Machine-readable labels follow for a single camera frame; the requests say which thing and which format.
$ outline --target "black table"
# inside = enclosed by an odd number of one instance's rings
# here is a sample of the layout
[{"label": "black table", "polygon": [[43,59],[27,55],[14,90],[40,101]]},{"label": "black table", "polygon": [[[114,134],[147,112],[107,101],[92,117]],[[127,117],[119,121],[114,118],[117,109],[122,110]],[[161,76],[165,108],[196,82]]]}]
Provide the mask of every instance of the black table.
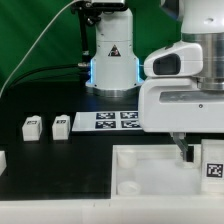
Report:
[{"label": "black table", "polygon": [[[78,82],[29,82],[5,92],[0,100],[0,150],[7,169],[0,177],[0,200],[110,198],[113,145],[173,144],[166,133],[111,131],[70,133],[53,141],[56,116],[76,112],[137,110],[138,97],[104,98],[87,94]],[[24,142],[28,116],[42,117],[40,141]],[[218,135],[188,135],[189,143]]]}]

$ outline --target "white plastic housing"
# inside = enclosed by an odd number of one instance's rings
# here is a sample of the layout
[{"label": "white plastic housing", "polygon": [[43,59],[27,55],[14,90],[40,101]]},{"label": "white plastic housing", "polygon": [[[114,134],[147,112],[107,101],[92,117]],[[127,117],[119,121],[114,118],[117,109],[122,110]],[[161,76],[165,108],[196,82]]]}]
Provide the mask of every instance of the white plastic housing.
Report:
[{"label": "white plastic housing", "polygon": [[223,0],[184,0],[182,33],[223,33],[223,9]]},{"label": "white plastic housing", "polygon": [[[176,54],[181,60],[181,69],[177,75],[156,75],[153,65],[156,59],[164,56]],[[150,54],[144,62],[144,72],[150,77],[173,77],[173,76],[192,76],[203,69],[203,52],[199,44],[186,43],[183,41],[173,44],[172,47],[165,47]]]},{"label": "white plastic housing", "polygon": [[[193,78],[148,78],[139,94],[139,123],[146,132],[223,133],[223,99],[190,98],[199,91]],[[166,100],[163,92],[171,92]]]},{"label": "white plastic housing", "polygon": [[28,117],[22,127],[22,131],[24,141],[38,141],[42,132],[41,117]]},{"label": "white plastic housing", "polygon": [[[138,58],[133,53],[133,18],[125,12],[102,13],[96,25],[97,53],[91,63],[87,87],[128,90],[139,84]],[[117,49],[118,56],[112,56]]]}]

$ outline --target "white block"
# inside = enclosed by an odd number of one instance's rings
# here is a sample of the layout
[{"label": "white block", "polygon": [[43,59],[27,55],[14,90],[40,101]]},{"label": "white block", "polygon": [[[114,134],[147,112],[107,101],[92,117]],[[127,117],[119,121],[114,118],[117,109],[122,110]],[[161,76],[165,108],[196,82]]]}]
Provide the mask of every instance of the white block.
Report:
[{"label": "white block", "polygon": [[224,141],[202,141],[202,184],[205,193],[224,193]]},{"label": "white block", "polygon": [[22,127],[22,131],[24,141],[38,141],[42,132],[41,117],[28,117]]},{"label": "white block", "polygon": [[54,140],[67,140],[71,129],[70,117],[62,115],[56,117],[52,126]]}]

